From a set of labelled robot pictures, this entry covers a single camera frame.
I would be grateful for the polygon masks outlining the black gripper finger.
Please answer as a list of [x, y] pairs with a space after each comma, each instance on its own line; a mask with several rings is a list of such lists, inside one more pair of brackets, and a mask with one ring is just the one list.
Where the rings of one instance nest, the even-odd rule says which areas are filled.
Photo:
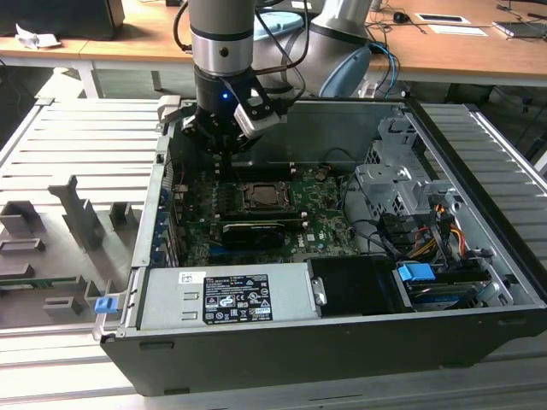
[[229, 136], [226, 142], [226, 168], [232, 167], [232, 158], [235, 155], [250, 150], [258, 142], [258, 137], [249, 138], [244, 133]]
[[215, 159], [219, 170], [227, 169], [225, 135], [220, 122], [207, 113], [195, 113], [185, 119], [183, 135], [189, 138], [201, 151]]

